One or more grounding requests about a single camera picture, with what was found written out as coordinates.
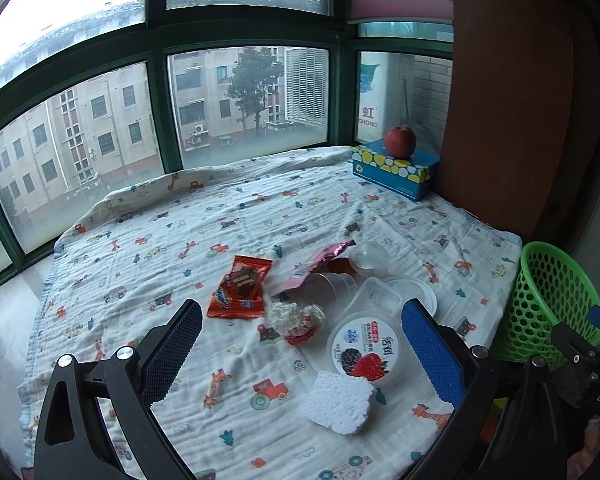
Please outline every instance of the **blue box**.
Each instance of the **blue box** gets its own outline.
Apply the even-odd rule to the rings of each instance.
[[[431,188],[440,161],[439,156],[418,149],[411,160],[393,158],[382,139],[351,149],[354,175],[415,201]]]

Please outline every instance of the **red apple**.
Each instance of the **red apple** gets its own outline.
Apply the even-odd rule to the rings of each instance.
[[[384,138],[384,148],[393,158],[408,160],[416,149],[416,135],[408,126],[394,126]]]

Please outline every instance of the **green basket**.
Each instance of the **green basket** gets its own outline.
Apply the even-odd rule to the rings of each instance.
[[[514,362],[538,354],[555,369],[566,362],[551,344],[551,330],[561,321],[591,345],[600,343],[600,330],[587,319],[591,305],[600,305],[600,297],[576,261],[550,244],[530,242],[491,350]]]

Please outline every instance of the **basket rim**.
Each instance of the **basket rim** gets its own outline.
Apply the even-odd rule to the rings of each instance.
[[[538,291],[538,288],[536,287],[536,282],[533,280],[533,278],[531,276],[531,272],[529,271],[529,266],[527,263],[527,257],[530,252],[532,252],[532,251],[539,252],[544,248],[548,248],[551,251],[557,252],[560,255],[560,257],[563,258],[563,260],[568,265],[570,265],[570,266],[573,265],[577,269],[580,269],[580,273],[584,279],[585,284],[592,291],[592,298],[591,298],[592,304],[600,305],[600,295],[598,294],[596,287],[593,285],[593,282],[591,281],[591,279],[589,278],[587,273],[580,266],[580,264],[578,262],[576,262],[576,260],[574,260],[571,256],[569,256],[563,250],[559,249],[558,247],[556,247],[554,245],[548,244],[546,242],[529,242],[522,248],[522,252],[520,253],[520,269],[525,276],[525,281],[528,283],[531,293],[536,297],[536,300],[538,301],[540,309],[542,310],[544,315],[547,317],[547,320],[550,323],[552,323],[552,325],[554,325],[554,326],[561,322],[561,320],[556,317],[556,315],[552,312],[552,310],[546,304],[542,294],[540,294],[540,292]],[[596,335],[592,338],[592,341],[590,342],[590,344],[593,346],[597,346],[600,343],[600,329],[597,326],[594,326],[594,328],[596,329]]]

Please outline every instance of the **silver bolt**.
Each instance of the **silver bolt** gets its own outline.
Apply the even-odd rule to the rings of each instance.
[[[134,354],[134,349],[131,346],[123,346],[116,352],[116,357],[121,360],[129,359]]]
[[[71,361],[73,361],[72,357],[69,354],[65,354],[58,359],[58,366],[64,368],[65,366],[70,365]]]
[[[546,362],[539,355],[534,355],[531,357],[531,364],[536,368],[542,368],[546,364]]]
[[[486,359],[489,356],[489,351],[480,345],[471,347],[471,354],[477,359]]]

